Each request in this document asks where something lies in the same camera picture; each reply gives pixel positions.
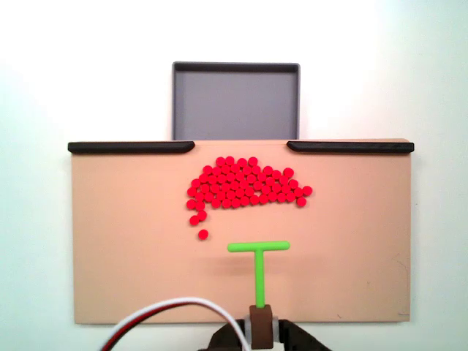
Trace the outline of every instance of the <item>green t-shaped pusher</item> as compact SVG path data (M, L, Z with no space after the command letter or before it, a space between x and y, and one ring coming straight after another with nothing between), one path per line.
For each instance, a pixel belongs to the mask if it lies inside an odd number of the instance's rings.
M264 251L288 250L288 241L265 241L260 243L233 243L227 245L229 252L255 253L255 306L258 309L265 307L265 266L263 264Z

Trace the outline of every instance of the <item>white wall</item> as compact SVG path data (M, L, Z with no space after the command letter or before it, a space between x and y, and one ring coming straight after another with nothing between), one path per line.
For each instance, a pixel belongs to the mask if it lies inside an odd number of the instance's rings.
M109 331L73 323L69 141L168 139L173 61L292 61L303 139L416 145L411 322L304 328L334 350L468 350L468 2L163 2L0 2L0 349ZM217 328L145 326L116 350Z

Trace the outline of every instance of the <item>red ball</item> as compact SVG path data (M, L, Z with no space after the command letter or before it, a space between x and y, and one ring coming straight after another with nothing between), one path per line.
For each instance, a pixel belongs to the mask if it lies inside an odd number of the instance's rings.
M189 201L187 201L187 208L189 210L193 210L196 205L197 205L197 201L195 201L193 199L190 199Z
M210 175L211 172L213 172L212 166L206 165L206 166L203 168L203 172L204 172L207 176Z
M229 200L229 199L224 199L224 200L222 201L222 207L223 207L223 208L229 208L229 207L231 207L231 200Z
M206 240L208 238L208 231L206 229L202 229L200 232L198 232L198 238L200 240Z
M309 196L312 194L312 188L308 185L306 185L304 188L302 188L302 192L304 196Z
M267 202L268 202L268 196L265 195L265 194L261 194L259 197L258 197L258 200L260 201L260 203L262 205L265 205Z
M265 166L265 168L263 168L263 172L264 172L264 174L266 174L267 176L269 176L270 174L273 173L273 168L270 167L270 166Z
M241 198L241 205L242 205L242 206L247 206L248 204L250 204L249 198L248 198L247 196L243 196L243 197Z
M216 159L216 164L217 164L219 167L224 166L225 163L226 163L226 160L224 159L224 157L218 157L218 158Z
M252 205L257 205L259 201L260 201L260 199L258 198L257 195L252 195L252 196L250 197L250 203L251 203Z
M255 175L260 174L261 171L262 171L262 169L260 168L260 166L253 166L252 167L252 173L254 173Z
M226 157L225 161L226 161L226 165L229 165L229 166L234 165L234 162L235 162L234 157L232 156Z
M270 194L270 192L271 192L271 188L268 185L262 186L262 193L263 194L268 195L268 194Z
M295 195L292 192L288 192L286 194L286 201L291 203L294 200L295 200Z
M194 188L198 188L198 187L200 186L200 179L194 179L194 180L192 181L192 186L193 186Z
M207 203L210 203L211 201L213 201L213 199L214 199L214 195L213 195L212 192L207 192L207 193L205 194L205 201L206 201Z
M213 208L219 208L220 205L221 205L221 200L213 199L213 201L211 201L211 207Z
M187 190L187 195L194 197L197 194L197 188L194 188L193 186Z
M201 210L201 211L198 211L197 216L198 216L198 220L200 222L203 222L206 219L206 217L208 216L208 214L206 214L206 211Z
M238 207L241 207L241 201L239 199L233 199L233 201L231 202L231 206L233 208L238 208Z
M190 220L189 220L189 222L190 222L191 225L197 225L199 221L200 221L200 220L198 219L198 216L197 216L197 215L191 216L191 217L190 217Z
M229 172L227 175L226 175L226 180L227 181L233 181L235 179L235 174L232 173L232 172Z
M305 197L299 197L296 200L296 203L298 204L299 207L304 207L307 204L307 200L305 199Z
M273 192L275 193L279 193L281 191L281 185L279 185L278 183L275 183L271 186L271 190L273 190Z
M251 157L251 158L249 158L249 165L251 165L252 167L253 167L253 166L256 166L257 163L258 163L257 157Z
M247 166L247 160L241 157L240 159L237 160L237 164L241 167L246 167Z
M286 201L286 195L283 192L280 192L278 194L277 200L279 203L283 203L284 201Z
M296 181L295 179L291 179L291 180L290 180L290 188L291 188L291 189L295 189L295 188L297 188L298 186L299 186L299 182L298 182L298 181Z
M277 180L279 179L279 177L281 177L281 172L279 172L278 170L274 170L271 176L273 177L273 179Z
M288 178L291 178L294 175L294 170L292 168L285 168L283 170L283 175Z

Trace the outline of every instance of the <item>beige platform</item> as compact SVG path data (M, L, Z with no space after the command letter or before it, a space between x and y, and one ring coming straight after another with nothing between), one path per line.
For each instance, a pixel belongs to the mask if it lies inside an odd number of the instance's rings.
M181 296L210 299L241 318L254 304L254 257L227 245L276 240L291 247L265 254L265 299L275 315L409 320L410 155L299 154L285 143L200 141L186 154L73 155L75 321L115 323ZM305 208L209 206L204 224L191 227L190 181L228 155L291 167L314 194ZM207 241L197 239L202 228ZM220 319L187 307L149 321Z

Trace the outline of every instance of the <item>cable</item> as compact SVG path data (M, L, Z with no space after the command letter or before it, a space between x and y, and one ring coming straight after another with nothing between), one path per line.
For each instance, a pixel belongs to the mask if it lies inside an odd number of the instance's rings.
M187 305L198 305L208 307L211 311L214 311L223 318L225 318L226 321L228 321L232 325L237 337L239 338L239 341L241 342L244 351L251 351L250 346L247 343L244 334L242 333L241 327L239 327L239 324L237 324L235 319L222 307L204 298L173 298L171 300L161 301L158 303L154 303L150 306L144 307L141 310L136 311L134 314L131 314L128 317L124 318L122 321L120 321L112 329L109 337L107 338L100 350L111 351L112 348L117 344L117 342L122 338L122 336L124 336L128 331L130 331L133 327L135 327L142 321L147 320L149 317L152 317L155 314L158 314L162 311L166 311L168 309L173 309L175 307Z

